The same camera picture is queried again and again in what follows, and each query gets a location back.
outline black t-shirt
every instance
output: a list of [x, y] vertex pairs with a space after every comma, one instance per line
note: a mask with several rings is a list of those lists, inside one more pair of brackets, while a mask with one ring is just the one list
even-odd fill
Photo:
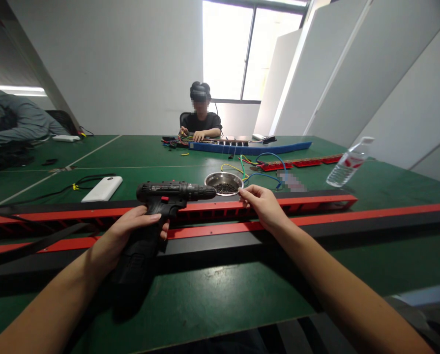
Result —
[[223, 129], [220, 117], [213, 112], [208, 112], [205, 120], [199, 120], [196, 113], [191, 113], [182, 119], [181, 126], [186, 127], [191, 133], [213, 128]]

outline drill handle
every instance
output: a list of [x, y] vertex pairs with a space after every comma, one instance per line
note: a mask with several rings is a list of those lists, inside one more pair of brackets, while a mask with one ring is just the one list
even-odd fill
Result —
[[[158, 208], [150, 207], [146, 215], [158, 214]], [[161, 219], [150, 226], [134, 230], [120, 256], [112, 281], [117, 284], [142, 283], [151, 268], [158, 251], [159, 234], [169, 214], [161, 212]]]

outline bottle label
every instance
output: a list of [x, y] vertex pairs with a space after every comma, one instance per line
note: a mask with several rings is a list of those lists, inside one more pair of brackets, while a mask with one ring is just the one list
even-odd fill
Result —
[[363, 163], [364, 163], [363, 159], [360, 159], [360, 158], [357, 158], [357, 157], [352, 157], [352, 156], [348, 155], [346, 157], [346, 160], [344, 161], [343, 165], [346, 166], [346, 167], [358, 168]]

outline hand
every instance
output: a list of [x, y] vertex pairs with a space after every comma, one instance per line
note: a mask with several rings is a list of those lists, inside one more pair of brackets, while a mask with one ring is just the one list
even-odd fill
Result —
[[180, 127], [180, 133], [181, 135], [189, 136], [189, 130], [184, 126]]
[[240, 188], [238, 191], [239, 201], [243, 203], [244, 207], [252, 206], [254, 208], [262, 226], [271, 234], [291, 222], [272, 191], [254, 184], [247, 188]]
[[[92, 259], [107, 271], [114, 269], [118, 258], [133, 230], [155, 224], [161, 214], [145, 215], [146, 206], [138, 206], [127, 211], [108, 231], [92, 246]], [[167, 238], [169, 222], [162, 227], [161, 238]]]
[[199, 141], [202, 141], [204, 137], [205, 137], [205, 132], [203, 130], [196, 131], [194, 133], [194, 142], [198, 143]]

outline person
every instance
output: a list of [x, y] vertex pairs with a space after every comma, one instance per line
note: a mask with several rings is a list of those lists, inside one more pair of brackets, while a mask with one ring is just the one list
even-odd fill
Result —
[[[274, 194], [251, 185], [240, 189], [264, 228], [285, 249], [325, 311], [360, 353], [433, 353], [418, 333], [282, 211]], [[60, 353], [103, 278], [114, 269], [132, 230], [157, 222], [146, 207], [128, 211], [83, 255], [56, 276], [0, 334], [0, 353]], [[167, 236], [169, 224], [161, 237]]]
[[29, 99], [0, 90], [0, 144], [41, 140], [49, 134], [70, 135]]
[[180, 123], [180, 133], [188, 136], [193, 133], [193, 141], [202, 141], [205, 137], [221, 135], [221, 119], [213, 112], [208, 112], [210, 104], [210, 86], [207, 83], [194, 82], [190, 87], [190, 99], [195, 113], [185, 116]]

